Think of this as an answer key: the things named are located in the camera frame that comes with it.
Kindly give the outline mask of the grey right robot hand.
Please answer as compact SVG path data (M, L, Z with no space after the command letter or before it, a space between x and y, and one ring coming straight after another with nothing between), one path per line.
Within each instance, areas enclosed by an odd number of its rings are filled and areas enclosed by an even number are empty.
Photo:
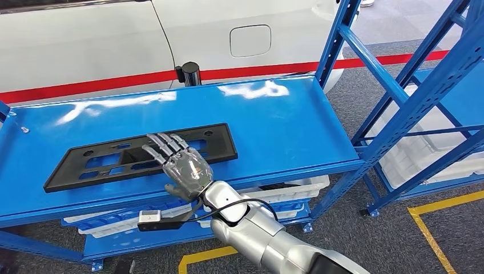
M163 172L176 184L164 186L172 196L192 202L213 182L213 171L199 152L190 147L179 135L162 132L147 134L159 152L149 145L142 146L162 167Z

